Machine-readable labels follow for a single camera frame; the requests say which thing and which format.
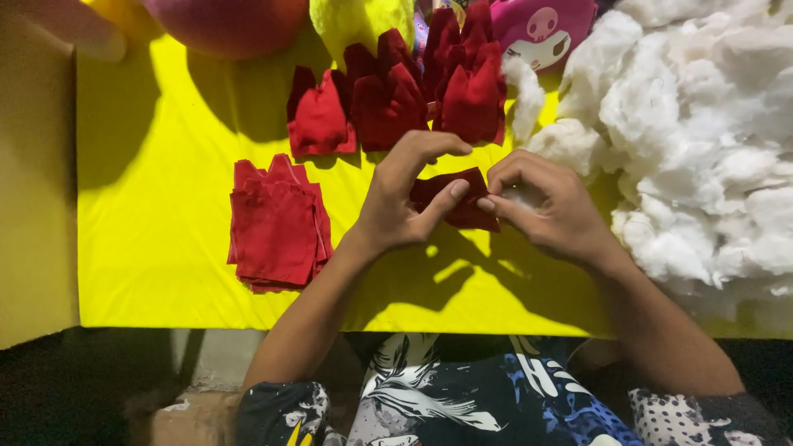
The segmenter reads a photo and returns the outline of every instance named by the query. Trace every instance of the left hand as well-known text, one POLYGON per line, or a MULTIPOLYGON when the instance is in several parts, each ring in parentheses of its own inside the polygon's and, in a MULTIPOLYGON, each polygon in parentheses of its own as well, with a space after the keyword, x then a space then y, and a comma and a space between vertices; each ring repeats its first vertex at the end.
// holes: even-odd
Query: left hand
POLYGON ((468 191, 469 184, 464 179, 449 183, 418 213, 409 198, 413 183, 438 157, 468 155, 472 150, 453 133, 405 133, 374 168, 361 214, 344 238, 357 241, 358 254, 372 260, 390 249, 427 241, 438 222, 468 191))

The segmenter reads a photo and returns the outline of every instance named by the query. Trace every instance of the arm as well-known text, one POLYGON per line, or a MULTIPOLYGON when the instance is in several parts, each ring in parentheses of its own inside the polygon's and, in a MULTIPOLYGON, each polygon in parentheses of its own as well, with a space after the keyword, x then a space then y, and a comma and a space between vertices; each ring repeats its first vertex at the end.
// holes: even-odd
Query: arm
POLYGON ((374 170, 361 214, 333 257, 295 299, 257 348, 243 388, 257 383, 308 379, 328 354, 341 328, 355 282, 388 250, 427 240, 465 195, 465 180, 450 183, 417 213, 408 194, 427 163, 471 153, 450 133, 409 132, 374 170))
POLYGON ((551 256, 592 276, 623 351, 650 382, 671 394, 744 391, 724 351, 635 265, 597 213, 575 172, 515 151, 488 172, 478 205, 507 219, 551 256), (536 211, 499 195, 514 185, 540 192, 536 211))

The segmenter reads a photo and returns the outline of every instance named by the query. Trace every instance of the orange plush ball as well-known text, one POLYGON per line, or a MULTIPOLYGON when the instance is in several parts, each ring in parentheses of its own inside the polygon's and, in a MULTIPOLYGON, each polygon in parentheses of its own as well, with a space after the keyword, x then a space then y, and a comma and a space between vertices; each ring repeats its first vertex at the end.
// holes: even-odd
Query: orange plush ball
POLYGON ((308 0, 143 0, 143 4, 186 47, 232 60, 286 47, 308 16, 308 0))

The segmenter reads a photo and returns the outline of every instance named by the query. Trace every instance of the colorful printed fabric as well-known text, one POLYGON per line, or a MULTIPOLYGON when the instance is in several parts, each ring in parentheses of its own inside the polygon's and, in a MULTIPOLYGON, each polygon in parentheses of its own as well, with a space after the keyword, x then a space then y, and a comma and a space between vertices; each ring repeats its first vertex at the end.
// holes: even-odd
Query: colorful printed fabric
POLYGON ((717 416, 721 421, 709 421, 713 414, 706 414, 704 400, 634 391, 630 397, 640 429, 637 435, 565 371, 567 341, 398 333, 370 363, 348 439, 327 424, 330 400, 321 384, 260 383, 243 396, 236 444, 783 444, 778 441, 781 433, 769 427, 771 416, 748 395, 721 400, 717 416), (672 418, 668 423, 666 416, 648 411, 661 401, 670 407, 658 407, 659 413, 667 411, 670 417, 671 407, 678 403, 680 421, 674 421, 681 428, 682 418, 688 417, 685 422, 692 426, 686 426, 686 437, 681 431, 681 436, 671 438, 666 433, 671 432, 667 428, 672 418), (664 436, 655 435, 662 430, 664 436))

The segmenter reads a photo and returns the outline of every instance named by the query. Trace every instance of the forearm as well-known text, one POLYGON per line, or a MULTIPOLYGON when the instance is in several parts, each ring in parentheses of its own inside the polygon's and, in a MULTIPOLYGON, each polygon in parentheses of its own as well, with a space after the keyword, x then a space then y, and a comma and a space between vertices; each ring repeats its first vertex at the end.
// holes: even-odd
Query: forearm
POLYGON ((659 390, 714 396, 744 390, 724 351, 627 256, 590 270, 628 359, 659 390))
POLYGON ((243 388, 309 379, 341 328, 354 285, 374 261, 353 234, 278 319, 256 350, 243 388))

